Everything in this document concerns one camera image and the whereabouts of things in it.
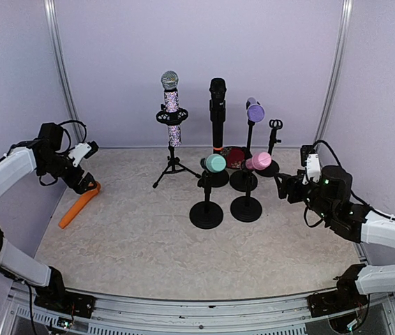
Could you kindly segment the teal microphone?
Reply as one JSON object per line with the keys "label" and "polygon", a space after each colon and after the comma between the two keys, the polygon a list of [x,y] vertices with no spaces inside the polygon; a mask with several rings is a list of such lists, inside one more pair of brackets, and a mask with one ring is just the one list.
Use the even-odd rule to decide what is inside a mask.
{"label": "teal microphone", "polygon": [[220,154],[211,154],[206,158],[202,158],[200,165],[207,172],[218,173],[226,168],[226,160]]}

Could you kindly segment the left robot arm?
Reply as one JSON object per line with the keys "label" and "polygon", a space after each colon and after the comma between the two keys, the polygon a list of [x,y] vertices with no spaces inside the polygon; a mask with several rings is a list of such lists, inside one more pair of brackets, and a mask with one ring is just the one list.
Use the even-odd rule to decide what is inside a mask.
{"label": "left robot arm", "polygon": [[68,289],[65,274],[34,257],[62,189],[81,199],[98,189],[83,167],[98,145],[86,135],[75,143],[67,129],[73,124],[44,123],[0,157],[0,274],[24,284],[33,306],[90,318],[95,297]]}

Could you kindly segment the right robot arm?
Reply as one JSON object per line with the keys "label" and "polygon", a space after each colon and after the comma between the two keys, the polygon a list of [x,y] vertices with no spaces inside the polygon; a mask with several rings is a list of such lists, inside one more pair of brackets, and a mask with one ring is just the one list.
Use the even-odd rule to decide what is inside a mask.
{"label": "right robot arm", "polygon": [[[356,244],[377,244],[395,249],[395,216],[367,204],[350,201],[352,175],[337,165],[327,165],[318,177],[304,172],[275,177],[278,196],[290,204],[303,202],[319,223]],[[335,290],[308,296],[311,316],[340,313],[367,304],[369,295],[395,292],[395,265],[351,265],[338,278]]]}

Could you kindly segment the orange microphone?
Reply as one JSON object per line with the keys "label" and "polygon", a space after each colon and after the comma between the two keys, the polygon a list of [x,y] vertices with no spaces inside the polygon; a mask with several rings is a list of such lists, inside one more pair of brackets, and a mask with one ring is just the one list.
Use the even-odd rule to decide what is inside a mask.
{"label": "orange microphone", "polygon": [[65,229],[75,217],[86,207],[86,205],[100,193],[101,185],[97,183],[96,187],[82,194],[73,206],[67,211],[63,218],[59,221],[58,226]]}

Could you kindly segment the left aluminium frame post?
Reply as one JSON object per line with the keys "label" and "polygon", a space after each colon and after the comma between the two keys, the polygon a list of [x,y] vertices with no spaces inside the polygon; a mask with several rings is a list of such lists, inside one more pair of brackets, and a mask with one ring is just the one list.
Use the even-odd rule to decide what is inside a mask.
{"label": "left aluminium frame post", "polygon": [[52,49],[54,51],[54,59],[57,67],[57,73],[59,76],[59,81],[61,84],[62,93],[66,103],[66,108],[68,112],[68,117],[70,120],[79,121],[77,114],[75,102],[73,100],[73,95],[68,80],[68,73],[66,70],[66,65],[64,61],[61,36],[59,33],[59,26],[57,22],[57,12],[54,0],[44,0],[45,16],[47,20],[47,26],[50,34],[50,39],[52,42]]}

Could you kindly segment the black tripod microphone stand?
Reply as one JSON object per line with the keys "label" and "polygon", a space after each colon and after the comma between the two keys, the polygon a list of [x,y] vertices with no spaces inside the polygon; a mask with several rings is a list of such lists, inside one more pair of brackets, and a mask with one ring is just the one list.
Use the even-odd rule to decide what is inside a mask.
{"label": "black tripod microphone stand", "polygon": [[[183,121],[188,118],[188,111],[184,108],[179,108],[176,112],[169,113],[164,104],[161,104],[161,110],[156,114],[156,120],[160,124],[165,124],[167,126],[180,126]],[[174,147],[172,146],[172,141],[168,142],[168,150],[170,155],[167,157],[167,167],[162,171],[160,177],[154,182],[153,188],[157,188],[161,179],[166,174],[177,174],[180,172],[190,172],[196,178],[200,178],[201,175],[187,168],[185,165],[180,163],[180,158],[175,156]]]}

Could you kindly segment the glitter microphone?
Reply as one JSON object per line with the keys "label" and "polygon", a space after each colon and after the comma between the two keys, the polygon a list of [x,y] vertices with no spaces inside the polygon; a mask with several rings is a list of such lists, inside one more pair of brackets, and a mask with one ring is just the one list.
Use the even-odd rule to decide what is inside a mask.
{"label": "glitter microphone", "polygon": [[[167,113],[175,113],[179,111],[179,94],[177,86],[179,82],[178,75],[173,70],[168,70],[161,76],[161,84],[164,89],[164,105]],[[181,126],[179,124],[167,127],[169,144],[172,147],[181,145]]]}

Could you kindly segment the black stand under purple microphone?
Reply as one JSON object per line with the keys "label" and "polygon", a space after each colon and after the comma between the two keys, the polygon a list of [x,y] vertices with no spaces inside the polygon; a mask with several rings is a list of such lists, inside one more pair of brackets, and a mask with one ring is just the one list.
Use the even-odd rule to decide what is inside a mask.
{"label": "black stand under purple microphone", "polygon": [[233,189],[239,192],[245,192],[251,173],[247,167],[247,160],[252,158],[251,154],[251,141],[253,135],[254,121],[248,120],[248,135],[247,143],[244,149],[244,160],[241,163],[240,169],[230,176],[230,185]]}

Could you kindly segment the pink microphone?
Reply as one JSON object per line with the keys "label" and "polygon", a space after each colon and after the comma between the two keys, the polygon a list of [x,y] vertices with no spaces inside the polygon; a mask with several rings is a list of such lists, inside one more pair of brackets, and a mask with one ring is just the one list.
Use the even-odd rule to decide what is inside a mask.
{"label": "pink microphone", "polygon": [[259,152],[253,154],[251,158],[248,158],[244,161],[244,169],[245,170],[265,170],[267,167],[271,165],[272,158],[268,152]]}

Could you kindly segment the black microphone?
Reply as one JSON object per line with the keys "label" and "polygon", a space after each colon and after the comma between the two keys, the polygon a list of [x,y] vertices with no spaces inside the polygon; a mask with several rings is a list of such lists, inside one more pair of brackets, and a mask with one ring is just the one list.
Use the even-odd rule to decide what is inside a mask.
{"label": "black microphone", "polygon": [[226,85],[223,78],[213,78],[209,88],[211,99],[209,101],[210,120],[212,124],[212,146],[214,153],[219,153],[223,148],[223,124],[225,122]]}

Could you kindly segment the black desk stand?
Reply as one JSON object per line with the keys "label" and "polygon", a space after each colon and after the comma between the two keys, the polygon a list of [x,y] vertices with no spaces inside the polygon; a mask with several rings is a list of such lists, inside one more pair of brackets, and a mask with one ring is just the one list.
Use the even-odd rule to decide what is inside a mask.
{"label": "black desk stand", "polygon": [[[280,129],[282,129],[283,122],[280,119],[271,119],[269,121],[269,127],[271,131],[269,135],[269,144],[268,144],[267,152],[270,154],[270,156],[272,156],[274,146],[277,143],[281,143],[281,140],[277,138],[277,132]],[[279,173],[279,170],[280,170],[279,164],[275,160],[272,160],[271,164],[268,167],[266,167],[264,170],[256,170],[255,172],[262,177],[271,178],[276,176]]]}

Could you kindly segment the aluminium corner frame post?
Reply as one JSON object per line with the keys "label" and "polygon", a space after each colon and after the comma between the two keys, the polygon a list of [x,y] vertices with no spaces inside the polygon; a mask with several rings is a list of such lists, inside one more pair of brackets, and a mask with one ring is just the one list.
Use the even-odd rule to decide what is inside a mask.
{"label": "aluminium corner frame post", "polygon": [[334,50],[334,60],[331,67],[331,73],[329,76],[327,92],[325,94],[325,99],[322,106],[322,114],[318,123],[317,130],[315,132],[315,137],[314,137],[315,141],[322,140],[327,131],[329,118],[331,115],[331,110],[336,95],[336,89],[338,86],[338,81],[341,76],[341,68],[342,68],[343,57],[347,45],[353,4],[354,4],[353,0],[344,0],[342,2],[341,18],[338,28],[338,35],[336,39],[336,47]]}

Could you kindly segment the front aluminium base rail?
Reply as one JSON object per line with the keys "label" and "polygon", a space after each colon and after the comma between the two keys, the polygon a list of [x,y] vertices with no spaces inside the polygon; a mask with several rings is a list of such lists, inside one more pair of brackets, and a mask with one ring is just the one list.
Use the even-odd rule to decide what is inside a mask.
{"label": "front aluminium base rail", "polygon": [[256,299],[184,300],[111,295],[95,299],[90,318],[29,305],[25,285],[13,283],[0,317],[0,334],[334,334],[349,311],[314,317],[313,292]]}

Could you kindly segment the red patterned coaster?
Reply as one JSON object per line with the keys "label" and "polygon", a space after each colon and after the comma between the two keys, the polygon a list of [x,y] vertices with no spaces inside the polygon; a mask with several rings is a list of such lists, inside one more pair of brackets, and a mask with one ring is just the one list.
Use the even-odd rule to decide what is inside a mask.
{"label": "red patterned coaster", "polygon": [[219,154],[225,159],[226,168],[231,170],[240,170],[243,162],[252,157],[246,147],[238,146],[223,147]]}

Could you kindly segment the purple microphone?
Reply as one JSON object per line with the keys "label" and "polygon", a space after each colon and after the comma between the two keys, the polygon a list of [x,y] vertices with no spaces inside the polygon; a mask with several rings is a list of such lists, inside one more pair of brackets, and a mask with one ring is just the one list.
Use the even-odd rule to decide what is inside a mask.
{"label": "purple microphone", "polygon": [[261,122],[265,116],[265,110],[261,104],[254,98],[249,97],[246,101],[247,117],[252,122]]}

